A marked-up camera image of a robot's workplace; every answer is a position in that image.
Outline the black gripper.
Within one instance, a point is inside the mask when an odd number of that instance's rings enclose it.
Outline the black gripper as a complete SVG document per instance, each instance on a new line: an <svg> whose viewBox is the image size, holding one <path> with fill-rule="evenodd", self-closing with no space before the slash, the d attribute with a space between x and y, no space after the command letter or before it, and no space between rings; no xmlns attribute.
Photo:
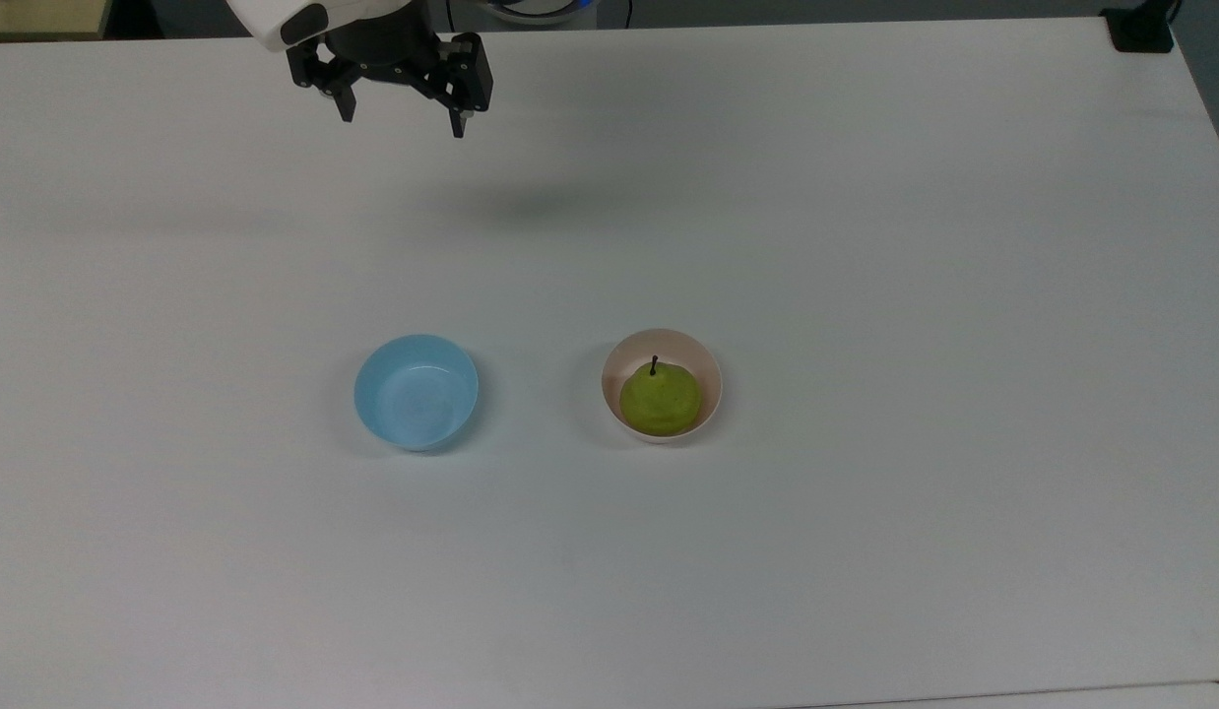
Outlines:
<svg viewBox="0 0 1219 709"><path fill-rule="evenodd" d="M491 104L495 80L482 37L438 37L424 2L325 32L330 60L321 58L321 37L310 37L286 49L291 80L330 99L346 124L354 121L354 84L361 77L414 86L446 108L456 139Z"/></svg>

